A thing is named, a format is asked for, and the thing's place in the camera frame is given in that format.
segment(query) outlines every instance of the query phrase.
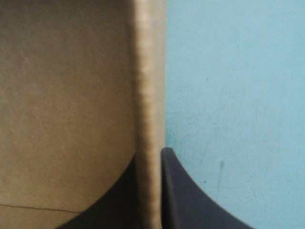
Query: cardboard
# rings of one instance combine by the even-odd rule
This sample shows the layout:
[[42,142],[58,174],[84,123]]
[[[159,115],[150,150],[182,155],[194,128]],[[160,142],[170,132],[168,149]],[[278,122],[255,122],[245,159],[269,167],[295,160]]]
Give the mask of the cardboard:
[[[165,2],[154,3],[150,17],[161,12],[164,20]],[[1,1],[0,228],[54,228],[75,217],[115,183],[135,151],[142,153],[135,139],[150,139],[135,131],[142,122],[134,114],[145,107],[133,106],[133,90],[141,88],[132,87],[132,44],[141,41],[131,38],[126,7],[109,0]],[[153,31],[155,51],[148,55],[156,64],[152,106],[158,112],[150,124],[157,138],[150,141],[158,158],[164,24]],[[145,184],[153,198],[142,198],[142,205],[154,199],[159,207],[147,215],[147,228],[160,226],[160,161],[153,164],[146,174],[154,186]],[[150,219],[158,223],[149,227]]]

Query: light blue wall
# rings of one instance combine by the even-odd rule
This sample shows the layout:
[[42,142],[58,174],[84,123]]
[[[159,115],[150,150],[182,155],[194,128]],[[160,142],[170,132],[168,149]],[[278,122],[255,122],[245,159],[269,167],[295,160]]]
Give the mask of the light blue wall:
[[305,1],[167,8],[167,145],[241,220],[305,229]]

